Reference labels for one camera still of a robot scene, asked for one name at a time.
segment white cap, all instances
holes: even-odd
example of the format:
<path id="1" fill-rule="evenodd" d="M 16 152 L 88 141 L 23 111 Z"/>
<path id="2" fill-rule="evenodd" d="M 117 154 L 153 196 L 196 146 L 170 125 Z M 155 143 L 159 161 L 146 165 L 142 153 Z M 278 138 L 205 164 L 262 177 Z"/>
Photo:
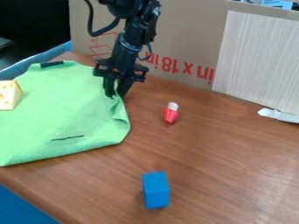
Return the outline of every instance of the white cap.
<path id="1" fill-rule="evenodd" d="M 174 111 L 178 110 L 178 105 L 175 102 L 168 103 L 168 109 L 172 109 Z"/>

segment wooden table surface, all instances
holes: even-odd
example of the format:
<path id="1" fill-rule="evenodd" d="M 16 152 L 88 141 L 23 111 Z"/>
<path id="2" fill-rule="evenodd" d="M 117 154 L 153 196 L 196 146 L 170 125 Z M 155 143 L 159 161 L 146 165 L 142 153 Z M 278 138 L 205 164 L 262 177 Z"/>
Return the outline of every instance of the wooden table surface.
<path id="1" fill-rule="evenodd" d="M 168 127 L 161 111 L 172 101 L 180 117 Z M 298 125 L 150 76 L 125 103 L 123 143 L 1 168 L 1 183 L 64 223 L 299 223 Z M 170 206 L 146 211 L 140 177 L 156 170 L 168 175 Z"/>

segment blue cube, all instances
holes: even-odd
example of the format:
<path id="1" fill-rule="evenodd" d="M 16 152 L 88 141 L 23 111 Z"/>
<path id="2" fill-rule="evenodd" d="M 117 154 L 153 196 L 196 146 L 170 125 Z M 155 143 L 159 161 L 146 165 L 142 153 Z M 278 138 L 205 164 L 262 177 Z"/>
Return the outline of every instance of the blue cube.
<path id="1" fill-rule="evenodd" d="M 146 209 L 167 207 L 169 205 L 169 187 L 164 171 L 144 173 L 143 200 Z"/>

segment green cloth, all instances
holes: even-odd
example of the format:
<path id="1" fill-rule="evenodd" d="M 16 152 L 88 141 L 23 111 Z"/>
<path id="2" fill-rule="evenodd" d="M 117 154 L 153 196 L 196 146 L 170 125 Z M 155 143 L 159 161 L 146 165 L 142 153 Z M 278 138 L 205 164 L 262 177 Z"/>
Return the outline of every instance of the green cloth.
<path id="1" fill-rule="evenodd" d="M 65 61 L 32 65 L 16 78 L 23 90 L 14 110 L 0 111 L 0 166 L 118 144 L 129 132 L 122 99 L 107 98 L 89 66 Z"/>

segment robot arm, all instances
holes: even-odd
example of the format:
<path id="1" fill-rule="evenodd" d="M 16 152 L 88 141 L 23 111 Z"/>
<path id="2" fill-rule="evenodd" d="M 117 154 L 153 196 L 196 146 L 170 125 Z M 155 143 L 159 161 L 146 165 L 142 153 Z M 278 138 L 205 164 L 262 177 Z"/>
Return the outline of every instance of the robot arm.
<path id="1" fill-rule="evenodd" d="M 107 97 L 115 95 L 115 83 L 118 82 L 117 92 L 121 97 L 129 91 L 135 81 L 144 82 L 149 69 L 136 64 L 136 60 L 147 60 L 151 55 L 150 42 L 156 36 L 156 23 L 160 16 L 161 4 L 158 0 L 98 0 L 108 6 L 115 16 L 112 24 L 98 31 L 93 31 L 94 10 L 89 0 L 85 0 L 90 14 L 87 29 L 92 37 L 115 28 L 120 19 L 126 19 L 123 33 L 118 35 L 112 56 L 108 59 L 95 61 L 94 75 L 104 78 L 103 87 Z M 149 48 L 149 56 L 140 59 L 138 54 L 143 46 Z"/>

